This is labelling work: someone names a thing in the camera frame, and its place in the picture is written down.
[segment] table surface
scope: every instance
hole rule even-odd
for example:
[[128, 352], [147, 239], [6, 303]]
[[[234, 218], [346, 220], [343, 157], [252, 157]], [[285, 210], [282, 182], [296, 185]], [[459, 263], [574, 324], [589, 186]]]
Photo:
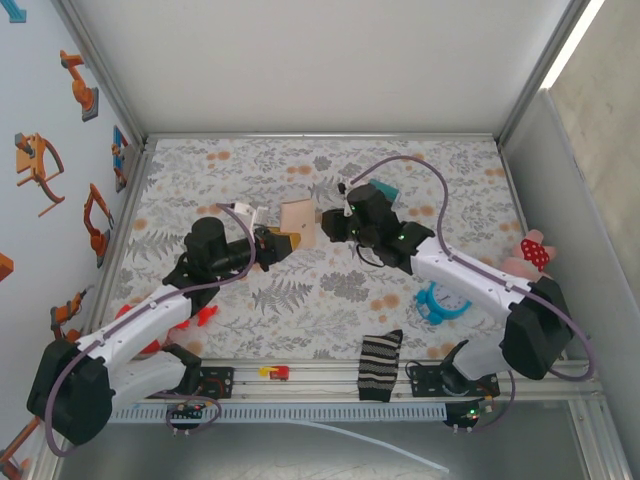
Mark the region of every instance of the table surface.
[[[265, 205], [269, 224], [278, 226], [281, 202], [311, 197], [317, 213], [340, 207], [339, 182], [397, 154], [424, 157], [447, 179], [447, 241], [499, 266], [522, 233], [493, 141], [165, 139], [150, 160], [107, 318], [160, 284], [198, 218], [217, 216], [228, 240], [241, 236], [215, 203]], [[392, 162], [370, 178], [401, 191], [401, 220], [435, 228], [442, 190], [426, 168]], [[462, 339], [502, 328], [475, 306], [429, 325], [414, 300], [428, 279], [364, 264], [353, 245], [330, 243], [319, 224], [316, 238], [315, 248], [294, 252], [268, 273], [255, 267], [245, 281], [223, 287], [212, 302], [218, 314], [204, 327], [172, 331], [171, 340], [203, 358], [356, 359], [363, 335], [401, 328], [402, 358], [437, 359]]]

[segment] white plastic casing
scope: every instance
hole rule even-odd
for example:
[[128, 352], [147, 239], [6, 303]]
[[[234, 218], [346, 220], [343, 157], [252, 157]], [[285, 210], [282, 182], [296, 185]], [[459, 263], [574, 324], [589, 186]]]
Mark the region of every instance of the white plastic casing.
[[[451, 252], [467, 262], [482, 268], [510, 285], [531, 290], [528, 280], [508, 275], [500, 270], [449, 247]], [[524, 296], [507, 289], [480, 275], [464, 265], [451, 260], [440, 248], [437, 238], [428, 238], [418, 246], [418, 253], [411, 257], [414, 275], [425, 280], [441, 283], [485, 310], [497, 321], [505, 324], [511, 313], [509, 305], [520, 303]], [[456, 354], [453, 365], [469, 380], [477, 380], [484, 375], [509, 370], [509, 364], [502, 355], [500, 342], [504, 332], [486, 338], [474, 339]]]
[[186, 367], [178, 357], [158, 352], [139, 362], [131, 362], [110, 376], [116, 392], [111, 399], [113, 413], [163, 390], [177, 387]]
[[[91, 351], [89, 357], [102, 357], [105, 366], [109, 370], [109, 376], [113, 377], [120, 368], [161, 334], [166, 333], [171, 327], [175, 327], [191, 316], [191, 300], [183, 295], [176, 295], [160, 304], [155, 303], [158, 298], [176, 290], [172, 285], [158, 287], [142, 303], [136, 305], [113, 323], [91, 335], [80, 338], [78, 340], [78, 348], [85, 350], [95, 340], [100, 341], [102, 345]], [[127, 318], [148, 304], [152, 304], [153, 308], [140, 315], [121, 330], [118, 330], [108, 340], [104, 340], [104, 334], [107, 331], [115, 325], [126, 321]]]
[[[472, 263], [496, 277], [500, 277], [512, 285], [527, 291], [531, 290], [528, 280], [507, 275], [473, 257], [449, 247], [453, 254]], [[469, 270], [458, 262], [450, 260], [440, 248], [435, 237], [427, 238], [418, 245], [418, 253], [411, 257], [413, 274], [425, 280], [441, 283], [462, 297], [473, 302], [496, 320], [504, 322], [511, 311], [511, 303], [520, 303], [524, 298], [520, 293], [507, 290], [479, 273]]]

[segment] blue toy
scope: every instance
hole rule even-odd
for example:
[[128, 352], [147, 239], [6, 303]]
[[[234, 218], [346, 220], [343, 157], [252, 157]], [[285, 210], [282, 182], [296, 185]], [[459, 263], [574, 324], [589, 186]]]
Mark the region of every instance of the blue toy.
[[[426, 305], [429, 314], [420, 309]], [[422, 318], [432, 325], [440, 325], [443, 320], [459, 317], [471, 306], [471, 302], [447, 287], [432, 282], [427, 291], [420, 290], [416, 295], [416, 309]]]

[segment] gray wall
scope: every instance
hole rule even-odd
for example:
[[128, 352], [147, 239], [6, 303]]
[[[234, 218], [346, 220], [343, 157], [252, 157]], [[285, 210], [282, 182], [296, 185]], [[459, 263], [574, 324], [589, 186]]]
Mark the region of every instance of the gray wall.
[[551, 96], [640, 301], [640, 2], [607, 0]]
[[[635, 476], [640, 476], [640, 311], [548, 92], [503, 150], [530, 228], [558, 247], [549, 273], [592, 336], [597, 367]], [[579, 345], [572, 350], [582, 353]]]

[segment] pink toy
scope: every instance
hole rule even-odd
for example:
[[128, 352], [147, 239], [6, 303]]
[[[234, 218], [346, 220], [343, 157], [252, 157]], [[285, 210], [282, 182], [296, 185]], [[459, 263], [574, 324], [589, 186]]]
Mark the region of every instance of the pink toy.
[[513, 247], [513, 256], [502, 262], [500, 270], [533, 282], [538, 281], [543, 275], [549, 277], [542, 270], [556, 257], [557, 251], [556, 247], [542, 246], [543, 238], [540, 230], [529, 231], [522, 242]]

